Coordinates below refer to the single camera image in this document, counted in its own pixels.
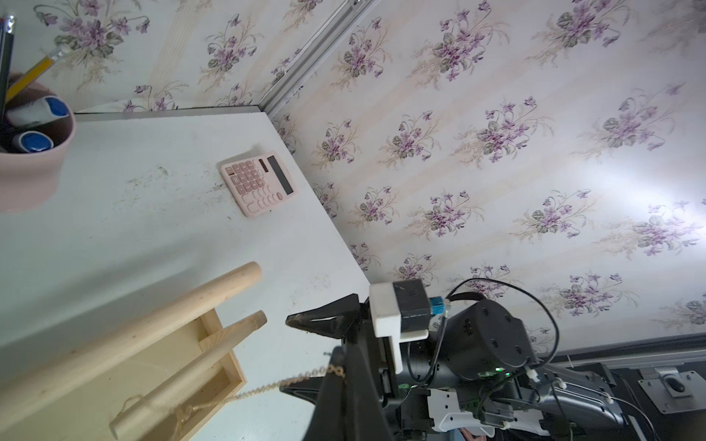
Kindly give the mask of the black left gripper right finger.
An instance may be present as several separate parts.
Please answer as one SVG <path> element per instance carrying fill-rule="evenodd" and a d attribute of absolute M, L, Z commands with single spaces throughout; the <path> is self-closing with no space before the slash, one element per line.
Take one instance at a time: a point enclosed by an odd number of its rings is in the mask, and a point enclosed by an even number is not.
<path fill-rule="evenodd" d="M 346 345 L 346 440 L 394 440 L 368 361 L 357 345 Z"/>

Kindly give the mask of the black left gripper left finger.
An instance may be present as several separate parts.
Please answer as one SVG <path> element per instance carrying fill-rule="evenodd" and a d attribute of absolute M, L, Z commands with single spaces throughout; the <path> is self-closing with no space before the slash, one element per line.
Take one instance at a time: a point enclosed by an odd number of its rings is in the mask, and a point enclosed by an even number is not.
<path fill-rule="evenodd" d="M 314 413 L 303 437 L 305 441 L 344 441 L 347 439 L 346 353 L 336 347 L 321 383 Z"/>

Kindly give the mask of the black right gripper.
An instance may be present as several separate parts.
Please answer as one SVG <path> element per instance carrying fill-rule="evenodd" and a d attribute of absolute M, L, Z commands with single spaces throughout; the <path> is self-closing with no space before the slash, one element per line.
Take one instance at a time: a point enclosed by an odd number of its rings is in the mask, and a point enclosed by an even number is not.
<path fill-rule="evenodd" d="M 360 319 L 360 298 L 349 294 L 322 307 L 289 315 L 285 325 L 303 332 L 317 334 L 336 340 L 342 339 L 340 347 L 357 345 L 363 352 L 371 370 L 371 376 L 380 397 L 382 411 L 394 440 L 417 440 L 419 431 L 409 421 L 407 408 L 412 405 L 411 387 L 401 389 L 392 366 L 389 344 L 378 339 L 372 323 Z M 279 391 L 316 405 L 324 377 L 298 380 L 279 387 Z"/>

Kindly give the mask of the wooden jewelry display stand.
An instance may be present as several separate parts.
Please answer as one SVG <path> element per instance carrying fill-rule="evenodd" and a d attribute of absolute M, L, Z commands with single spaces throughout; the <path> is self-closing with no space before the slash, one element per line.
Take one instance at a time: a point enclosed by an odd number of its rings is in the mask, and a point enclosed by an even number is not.
<path fill-rule="evenodd" d="M 248 263 L 1 389 L 5 440 L 188 440 L 246 382 L 235 347 L 266 323 L 216 308 L 261 279 Z"/>

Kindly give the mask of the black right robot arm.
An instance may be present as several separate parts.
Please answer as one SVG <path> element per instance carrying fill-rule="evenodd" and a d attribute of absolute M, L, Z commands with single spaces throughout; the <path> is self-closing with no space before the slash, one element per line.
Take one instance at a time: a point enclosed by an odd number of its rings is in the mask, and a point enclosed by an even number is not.
<path fill-rule="evenodd" d="M 308 440 L 424 440 L 499 430 L 571 440 L 627 419 L 606 369 L 538 358 L 522 320 L 478 292 L 428 297 L 418 280 L 377 284 L 290 315 L 338 340 L 325 374 L 282 386 L 314 405 Z"/>

